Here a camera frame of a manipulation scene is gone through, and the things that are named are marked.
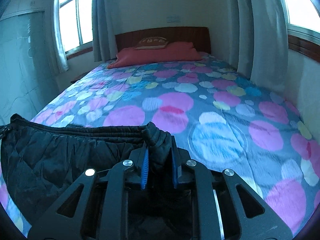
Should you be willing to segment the black quilted down jacket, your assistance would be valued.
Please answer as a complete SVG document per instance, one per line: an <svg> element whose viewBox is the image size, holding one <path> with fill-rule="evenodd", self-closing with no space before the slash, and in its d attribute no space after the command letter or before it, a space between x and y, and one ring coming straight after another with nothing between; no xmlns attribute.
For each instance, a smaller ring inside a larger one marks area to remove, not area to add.
<svg viewBox="0 0 320 240"><path fill-rule="evenodd" d="M163 166L172 136L144 126L50 127L14 114L1 127L1 167L7 191L34 224L87 169L103 171L146 146L155 167Z"/></svg>

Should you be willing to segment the colourful dotted bed sheet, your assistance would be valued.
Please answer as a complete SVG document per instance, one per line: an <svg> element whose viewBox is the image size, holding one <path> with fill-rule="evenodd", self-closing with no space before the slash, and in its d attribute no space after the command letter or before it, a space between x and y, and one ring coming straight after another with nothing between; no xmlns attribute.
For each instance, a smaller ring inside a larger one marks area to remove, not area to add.
<svg viewBox="0 0 320 240"><path fill-rule="evenodd" d="M298 234L319 205L319 143L295 106L228 64L102 64L48 103L33 122L53 127L144 125L174 135L208 168L233 169Z"/></svg>

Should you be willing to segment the dark wooden bedside table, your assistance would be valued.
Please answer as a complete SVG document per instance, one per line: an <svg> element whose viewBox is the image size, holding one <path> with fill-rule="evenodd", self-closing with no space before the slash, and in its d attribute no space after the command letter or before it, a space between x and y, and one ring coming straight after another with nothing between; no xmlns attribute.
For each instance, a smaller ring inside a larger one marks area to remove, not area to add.
<svg viewBox="0 0 320 240"><path fill-rule="evenodd" d="M76 83L77 81L81 80L83 77L85 77L89 72L84 72L78 76L76 76L74 79L71 80L71 84Z"/></svg>

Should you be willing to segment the red pillow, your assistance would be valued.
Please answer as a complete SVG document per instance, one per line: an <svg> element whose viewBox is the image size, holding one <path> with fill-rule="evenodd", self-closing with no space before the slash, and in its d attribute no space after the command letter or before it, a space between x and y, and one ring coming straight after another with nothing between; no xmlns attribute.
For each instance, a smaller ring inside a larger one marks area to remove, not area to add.
<svg viewBox="0 0 320 240"><path fill-rule="evenodd" d="M108 69L135 66L157 62L200 61L202 56L192 42L172 42L162 49L122 49L117 60L109 64Z"/></svg>

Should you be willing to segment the brown embroidered cushion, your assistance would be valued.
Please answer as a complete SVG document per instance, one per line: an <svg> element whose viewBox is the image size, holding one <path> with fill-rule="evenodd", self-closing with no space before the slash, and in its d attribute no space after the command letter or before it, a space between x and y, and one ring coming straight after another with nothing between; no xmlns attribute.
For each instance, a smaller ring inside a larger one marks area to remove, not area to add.
<svg viewBox="0 0 320 240"><path fill-rule="evenodd" d="M169 41L164 37L146 37L141 39L136 45L135 49L145 50L145 49L163 49L167 46Z"/></svg>

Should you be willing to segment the white sheer curtain far left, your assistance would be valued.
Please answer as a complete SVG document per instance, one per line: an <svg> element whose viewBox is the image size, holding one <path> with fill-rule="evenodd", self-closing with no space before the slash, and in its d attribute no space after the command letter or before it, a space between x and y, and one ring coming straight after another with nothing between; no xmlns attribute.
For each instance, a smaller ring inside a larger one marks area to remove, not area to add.
<svg viewBox="0 0 320 240"><path fill-rule="evenodd" d="M59 0L50 2L50 33L52 36L52 64L54 74L61 74L68 70L65 50L62 44L60 30Z"/></svg>

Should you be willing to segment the dark wooden headboard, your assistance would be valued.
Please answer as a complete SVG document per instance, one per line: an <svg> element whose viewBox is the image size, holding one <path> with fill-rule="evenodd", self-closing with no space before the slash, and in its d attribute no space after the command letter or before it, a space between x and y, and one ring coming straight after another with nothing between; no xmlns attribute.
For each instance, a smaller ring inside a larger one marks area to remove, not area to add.
<svg viewBox="0 0 320 240"><path fill-rule="evenodd" d="M163 37L170 42L192 42L197 51L210 54L212 52L209 29L207 27L163 27L151 28L115 36L117 49L134 47L141 39L147 37Z"/></svg>

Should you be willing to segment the frosted glass wardrobe door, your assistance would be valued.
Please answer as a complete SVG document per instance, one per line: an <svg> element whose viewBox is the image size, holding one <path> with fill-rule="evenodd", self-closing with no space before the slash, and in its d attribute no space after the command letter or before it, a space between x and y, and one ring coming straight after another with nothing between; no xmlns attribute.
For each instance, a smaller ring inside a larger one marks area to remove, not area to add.
<svg viewBox="0 0 320 240"><path fill-rule="evenodd" d="M47 55L44 13L1 21L1 125L17 113L31 120L59 94Z"/></svg>

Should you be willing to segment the grey curtain right of bed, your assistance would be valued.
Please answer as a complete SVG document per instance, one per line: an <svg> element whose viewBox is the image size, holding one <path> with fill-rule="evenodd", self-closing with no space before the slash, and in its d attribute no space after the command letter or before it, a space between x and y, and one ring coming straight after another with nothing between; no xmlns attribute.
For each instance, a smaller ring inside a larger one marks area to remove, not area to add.
<svg viewBox="0 0 320 240"><path fill-rule="evenodd" d="M237 72L283 93L289 53L284 0L229 0L229 6Z"/></svg>

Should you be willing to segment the grey curtain of bed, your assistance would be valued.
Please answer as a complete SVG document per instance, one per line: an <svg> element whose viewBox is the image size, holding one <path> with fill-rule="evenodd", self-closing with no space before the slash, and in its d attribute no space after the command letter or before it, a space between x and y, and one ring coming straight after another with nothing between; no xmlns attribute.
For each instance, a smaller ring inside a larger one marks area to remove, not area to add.
<svg viewBox="0 0 320 240"><path fill-rule="evenodd" d="M113 0L92 0L92 44L96 62L113 59L117 54L112 9Z"/></svg>
<svg viewBox="0 0 320 240"><path fill-rule="evenodd" d="M229 0L229 6L237 72L283 93L289 53L284 0Z"/></svg>

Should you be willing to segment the grey curtain left of bed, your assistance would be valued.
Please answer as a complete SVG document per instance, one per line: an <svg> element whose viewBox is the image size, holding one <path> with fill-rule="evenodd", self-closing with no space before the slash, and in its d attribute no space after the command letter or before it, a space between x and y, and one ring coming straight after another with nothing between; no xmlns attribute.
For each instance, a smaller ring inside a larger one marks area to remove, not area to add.
<svg viewBox="0 0 320 240"><path fill-rule="evenodd" d="M96 62L113 59L117 54L112 9L113 0L92 0L92 44Z"/></svg>

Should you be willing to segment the left window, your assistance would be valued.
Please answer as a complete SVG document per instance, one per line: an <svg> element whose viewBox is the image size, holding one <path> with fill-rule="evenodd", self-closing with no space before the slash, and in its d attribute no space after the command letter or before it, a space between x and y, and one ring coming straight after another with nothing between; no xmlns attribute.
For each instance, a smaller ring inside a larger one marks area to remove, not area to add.
<svg viewBox="0 0 320 240"><path fill-rule="evenodd" d="M92 45L92 0L59 0L61 41L67 55Z"/></svg>

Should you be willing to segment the window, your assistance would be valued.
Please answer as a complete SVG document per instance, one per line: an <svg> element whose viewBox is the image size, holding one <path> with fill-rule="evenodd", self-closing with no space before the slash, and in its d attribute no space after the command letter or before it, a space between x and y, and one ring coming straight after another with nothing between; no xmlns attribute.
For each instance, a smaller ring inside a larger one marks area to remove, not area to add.
<svg viewBox="0 0 320 240"><path fill-rule="evenodd" d="M319 0L282 0L289 49L319 62Z"/></svg>
<svg viewBox="0 0 320 240"><path fill-rule="evenodd" d="M92 45L92 0L59 0L61 41L67 55Z"/></svg>

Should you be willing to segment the right window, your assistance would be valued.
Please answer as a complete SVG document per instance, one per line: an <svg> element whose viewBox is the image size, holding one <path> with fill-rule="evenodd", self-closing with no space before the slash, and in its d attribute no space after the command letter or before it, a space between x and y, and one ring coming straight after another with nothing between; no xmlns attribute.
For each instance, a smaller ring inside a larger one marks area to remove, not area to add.
<svg viewBox="0 0 320 240"><path fill-rule="evenodd" d="M289 49L319 62L319 0L282 0Z"/></svg>

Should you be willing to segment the wall socket plate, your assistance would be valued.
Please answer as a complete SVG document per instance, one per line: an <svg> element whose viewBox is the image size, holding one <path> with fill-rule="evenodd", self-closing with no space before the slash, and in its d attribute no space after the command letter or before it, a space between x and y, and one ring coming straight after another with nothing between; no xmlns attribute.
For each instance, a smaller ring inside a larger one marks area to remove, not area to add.
<svg viewBox="0 0 320 240"><path fill-rule="evenodd" d="M181 18L178 15L171 15L171 16L167 16L166 18L166 22L167 23L180 23Z"/></svg>

